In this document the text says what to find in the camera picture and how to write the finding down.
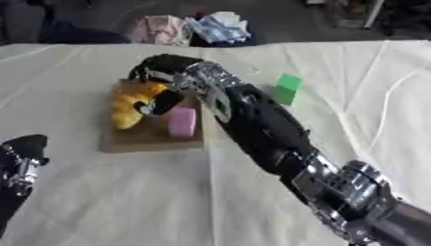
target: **green cube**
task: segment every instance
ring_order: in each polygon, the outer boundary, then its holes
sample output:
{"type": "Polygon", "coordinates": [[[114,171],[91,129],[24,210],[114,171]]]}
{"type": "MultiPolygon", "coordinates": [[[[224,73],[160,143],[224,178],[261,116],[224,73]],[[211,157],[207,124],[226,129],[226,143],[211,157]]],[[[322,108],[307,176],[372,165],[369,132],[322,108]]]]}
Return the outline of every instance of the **green cube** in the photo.
{"type": "Polygon", "coordinates": [[[298,77],[284,73],[275,87],[275,100],[280,104],[291,105],[301,81],[298,77]]]}

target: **white sheet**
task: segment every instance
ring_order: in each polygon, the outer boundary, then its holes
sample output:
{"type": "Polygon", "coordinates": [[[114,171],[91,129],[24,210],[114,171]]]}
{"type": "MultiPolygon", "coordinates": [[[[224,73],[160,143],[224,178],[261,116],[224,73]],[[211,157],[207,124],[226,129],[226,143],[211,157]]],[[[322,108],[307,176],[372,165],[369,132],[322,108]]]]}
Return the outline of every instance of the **white sheet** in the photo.
{"type": "Polygon", "coordinates": [[[48,135],[52,162],[0,245],[345,245],[207,111],[203,151],[99,151],[111,86],[159,53],[219,62],[263,90],[285,72],[303,78],[291,112],[314,144],[339,164],[375,164],[398,193],[431,210],[428,42],[13,45],[0,48],[0,136],[48,135]]]}

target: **pink block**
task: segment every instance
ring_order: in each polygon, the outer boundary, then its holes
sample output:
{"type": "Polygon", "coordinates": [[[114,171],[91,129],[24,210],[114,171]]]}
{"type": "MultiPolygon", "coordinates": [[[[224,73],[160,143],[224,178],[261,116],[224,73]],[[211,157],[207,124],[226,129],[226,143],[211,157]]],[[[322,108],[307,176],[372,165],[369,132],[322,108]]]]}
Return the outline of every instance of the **pink block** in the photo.
{"type": "Polygon", "coordinates": [[[196,110],[174,108],[168,113],[169,133],[172,136],[192,137],[196,126],[196,110]]]}

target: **fabric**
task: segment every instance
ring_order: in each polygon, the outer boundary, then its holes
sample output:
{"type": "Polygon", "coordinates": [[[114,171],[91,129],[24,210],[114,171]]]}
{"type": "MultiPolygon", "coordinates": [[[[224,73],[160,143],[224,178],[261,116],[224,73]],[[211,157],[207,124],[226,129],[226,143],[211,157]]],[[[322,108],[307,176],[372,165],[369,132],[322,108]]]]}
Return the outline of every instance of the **fabric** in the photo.
{"type": "Polygon", "coordinates": [[[126,37],[105,30],[77,27],[64,21],[52,21],[40,32],[38,42],[65,44],[129,43],[126,37]]]}
{"type": "Polygon", "coordinates": [[[128,37],[135,43],[189,46],[190,30],[186,22],[171,15],[154,15],[136,21],[128,37]]]}
{"type": "Polygon", "coordinates": [[[241,42],[251,37],[246,31],[246,22],[238,22],[231,16],[207,15],[200,20],[186,18],[190,28],[208,43],[241,42]]]}
{"type": "Polygon", "coordinates": [[[303,79],[289,111],[339,165],[368,161],[431,210],[431,45],[280,43],[235,49],[158,45],[0,47],[0,137],[49,136],[51,163],[2,246],[345,246],[203,110],[205,149],[99,151],[119,78],[161,53],[219,62],[272,92],[303,79]]]}
{"type": "Polygon", "coordinates": [[[245,41],[237,41],[237,42],[225,41],[225,42],[208,43],[200,36],[194,34],[191,37],[190,46],[191,47],[238,48],[238,47],[246,47],[246,46],[256,46],[261,44],[256,33],[250,31],[251,30],[250,28],[248,28],[248,30],[249,30],[248,32],[251,34],[251,37],[246,38],[245,41]]]}

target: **wooden board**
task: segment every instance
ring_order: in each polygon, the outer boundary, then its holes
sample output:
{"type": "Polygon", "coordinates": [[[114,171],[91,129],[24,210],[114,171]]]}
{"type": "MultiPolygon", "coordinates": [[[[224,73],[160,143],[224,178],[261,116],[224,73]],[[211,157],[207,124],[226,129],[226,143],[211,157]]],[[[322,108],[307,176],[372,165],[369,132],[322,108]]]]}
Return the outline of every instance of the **wooden board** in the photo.
{"type": "MultiPolygon", "coordinates": [[[[121,89],[131,84],[120,83],[121,89]]],[[[203,148],[202,110],[197,98],[186,95],[179,107],[196,109],[196,129],[191,138],[173,137],[167,130],[167,116],[144,117],[140,123],[128,130],[117,130],[108,116],[108,127],[103,132],[102,151],[126,153],[139,151],[165,151],[203,148]]]]}

